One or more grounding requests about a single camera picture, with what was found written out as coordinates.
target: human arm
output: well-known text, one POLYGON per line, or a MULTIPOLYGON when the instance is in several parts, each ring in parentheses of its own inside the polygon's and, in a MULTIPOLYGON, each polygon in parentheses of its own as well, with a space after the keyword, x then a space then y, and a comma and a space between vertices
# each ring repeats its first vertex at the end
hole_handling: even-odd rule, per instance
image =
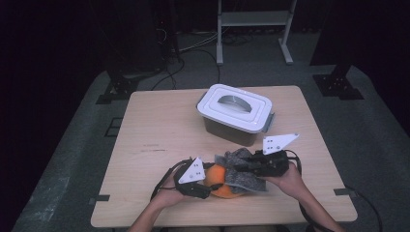
POLYGON ((313 196, 293 162, 289 162, 289 170, 281 177, 263 177, 263 179, 277 185, 284 193, 298 200, 307 214, 318 224, 335 232, 345 231, 313 196))
POLYGON ((139 217, 132 224, 129 232, 149 232, 163 209, 178 204, 184 199, 190 198, 183 195, 175 187, 174 174, 171 174, 162 185, 157 195, 148 203, 139 217))

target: gray carpet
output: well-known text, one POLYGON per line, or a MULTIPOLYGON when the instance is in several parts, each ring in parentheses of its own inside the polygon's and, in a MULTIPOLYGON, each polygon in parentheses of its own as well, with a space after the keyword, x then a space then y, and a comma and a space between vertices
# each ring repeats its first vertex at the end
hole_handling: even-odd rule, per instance
MULTIPOLYGON (((279 35, 254 36, 240 46, 225 46, 220 83, 234 87, 297 85, 332 154, 343 182, 361 192, 377 209, 384 231, 410 228, 410 138, 375 92, 369 78, 356 68, 347 77, 364 100, 341 101, 322 97, 312 76, 327 74, 333 66, 310 67, 319 34, 291 34, 292 66, 284 63, 279 35)), ((180 36, 181 48, 199 42, 198 36, 180 36)), ((215 43, 200 49, 215 56, 215 43)), ((209 88, 217 83, 219 70, 213 58, 196 50, 182 54, 183 69, 174 75, 177 89, 209 88)), ((181 63, 170 60, 171 72, 181 63)), ((162 72, 141 81, 137 91, 151 90, 162 72)), ((93 228, 90 199, 99 193, 103 175, 115 143, 105 132, 115 117, 122 117, 127 101, 96 104, 109 83, 106 72, 90 86, 43 177, 27 203, 14 231, 111 231, 93 228)), ((172 89, 170 79, 156 89, 172 89)), ((375 213, 362 197, 352 199, 359 214, 356 221, 343 223, 348 231, 377 231, 375 213)), ((306 224, 287 225, 291 231, 305 231, 306 224)))

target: gray cloth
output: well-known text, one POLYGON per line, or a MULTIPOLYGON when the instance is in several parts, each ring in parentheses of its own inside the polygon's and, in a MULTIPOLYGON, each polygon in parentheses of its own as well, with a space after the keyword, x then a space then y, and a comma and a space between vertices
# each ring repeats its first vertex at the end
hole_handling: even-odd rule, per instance
POLYGON ((225 167, 225 184, 230 186, 232 193, 244 193, 249 191, 267 191, 266 182, 257 178, 250 172, 238 172, 233 167, 238 164, 246 164, 241 158, 248 158, 252 153, 247 148, 241 148, 231 153, 226 152, 224 157, 215 155, 215 163, 225 167))

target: forearm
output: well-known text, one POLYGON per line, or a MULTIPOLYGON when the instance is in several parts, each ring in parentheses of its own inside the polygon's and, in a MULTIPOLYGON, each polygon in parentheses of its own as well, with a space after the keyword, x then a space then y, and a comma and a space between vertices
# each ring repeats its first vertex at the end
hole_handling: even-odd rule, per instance
POLYGON ((149 232, 154 226, 154 222, 160 215, 163 207, 159 207, 155 202, 150 202, 144 211, 132 224, 129 232, 149 232))
POLYGON ((345 230, 329 215, 323 206, 310 193, 300 197, 299 202, 305 208, 307 214, 318 224, 333 230, 335 232, 344 232, 345 230))

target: orange object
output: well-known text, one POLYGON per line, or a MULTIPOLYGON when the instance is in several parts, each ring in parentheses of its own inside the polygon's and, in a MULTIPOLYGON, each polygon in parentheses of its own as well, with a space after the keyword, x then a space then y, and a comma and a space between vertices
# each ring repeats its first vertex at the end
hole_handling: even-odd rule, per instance
POLYGON ((225 184, 225 171, 223 166, 214 164, 205 170, 206 178, 203 180, 205 186, 209 187, 216 184, 223 184, 218 190, 211 191, 211 194, 222 198, 235 198, 243 193, 232 193, 230 187, 225 184))

